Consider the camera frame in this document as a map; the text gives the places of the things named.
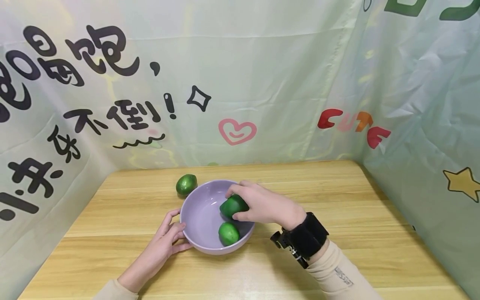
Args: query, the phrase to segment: beige sleeve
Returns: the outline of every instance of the beige sleeve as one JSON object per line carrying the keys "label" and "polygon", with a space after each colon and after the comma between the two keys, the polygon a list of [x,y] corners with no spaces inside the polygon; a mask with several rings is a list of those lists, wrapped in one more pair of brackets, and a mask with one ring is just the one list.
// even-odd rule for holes
{"label": "beige sleeve", "polygon": [[93,300],[137,300],[138,294],[124,288],[116,279],[110,280],[93,297]]}
{"label": "beige sleeve", "polygon": [[328,300],[381,300],[357,267],[330,241],[325,254],[307,268]]}

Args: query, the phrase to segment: hand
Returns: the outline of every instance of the hand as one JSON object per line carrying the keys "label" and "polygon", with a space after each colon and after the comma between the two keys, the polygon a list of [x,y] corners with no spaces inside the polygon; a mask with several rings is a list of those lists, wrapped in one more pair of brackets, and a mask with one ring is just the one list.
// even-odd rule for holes
{"label": "hand", "polygon": [[118,278],[118,282],[129,291],[138,293],[145,283],[158,273],[170,256],[192,247],[188,242],[175,244],[185,238],[183,235],[185,223],[171,224],[172,218],[179,213],[180,209],[167,213],[145,250]]}
{"label": "hand", "polygon": [[231,185],[225,197],[232,194],[242,197],[250,208],[233,215],[238,221],[277,223],[286,230],[292,230],[307,217],[305,210],[291,199],[250,181],[242,180]]}

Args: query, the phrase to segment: exclamation mark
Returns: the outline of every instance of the exclamation mark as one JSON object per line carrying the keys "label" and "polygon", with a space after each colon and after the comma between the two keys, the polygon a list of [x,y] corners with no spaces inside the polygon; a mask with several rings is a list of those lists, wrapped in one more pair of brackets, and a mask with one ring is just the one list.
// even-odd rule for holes
{"label": "exclamation mark", "polygon": [[175,116],[175,108],[173,107],[173,100],[172,95],[169,93],[163,94],[163,98],[165,99],[165,104],[167,105],[167,110],[170,113],[170,119],[175,120],[177,116]]}

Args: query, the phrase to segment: green lime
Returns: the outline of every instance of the green lime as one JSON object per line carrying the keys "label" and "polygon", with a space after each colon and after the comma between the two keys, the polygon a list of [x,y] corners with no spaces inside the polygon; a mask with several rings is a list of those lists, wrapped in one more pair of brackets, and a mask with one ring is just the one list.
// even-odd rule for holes
{"label": "green lime", "polygon": [[193,174],[186,174],[177,181],[177,193],[181,196],[187,196],[197,188],[197,177]]}
{"label": "green lime", "polygon": [[246,212],[250,208],[246,202],[238,195],[231,195],[225,202],[220,205],[220,212],[227,218],[232,219],[232,216],[237,212]]}
{"label": "green lime", "polygon": [[240,239],[239,230],[232,223],[225,222],[218,229],[218,236],[224,246],[230,246]]}

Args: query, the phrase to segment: red letter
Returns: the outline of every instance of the red letter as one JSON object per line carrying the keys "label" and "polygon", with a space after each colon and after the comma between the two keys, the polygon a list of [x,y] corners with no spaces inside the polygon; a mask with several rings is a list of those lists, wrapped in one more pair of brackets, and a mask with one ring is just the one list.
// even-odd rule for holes
{"label": "red letter", "polygon": [[372,126],[373,125],[373,118],[372,116],[366,112],[366,111],[361,111],[359,112],[359,115],[357,117],[357,120],[360,121],[359,125],[357,126],[357,129],[355,132],[361,132],[367,125]]}
{"label": "red letter", "polygon": [[382,141],[382,138],[379,136],[382,136],[384,138],[387,138],[392,132],[388,131],[387,129],[383,129],[381,127],[375,126],[367,131],[367,143],[370,148],[375,149],[378,144]]}
{"label": "red letter", "polygon": [[352,119],[350,120],[350,123],[348,123],[348,119],[350,119],[350,114],[346,113],[346,115],[343,117],[343,119],[340,121],[340,123],[337,126],[337,129],[340,131],[349,131],[353,127],[353,122],[355,122],[357,115],[353,115]]}
{"label": "red letter", "polygon": [[342,110],[329,108],[322,112],[320,115],[320,119],[318,120],[317,127],[320,129],[327,129],[331,128],[335,125],[335,123],[329,122],[328,119],[331,117],[341,116],[343,114]]}

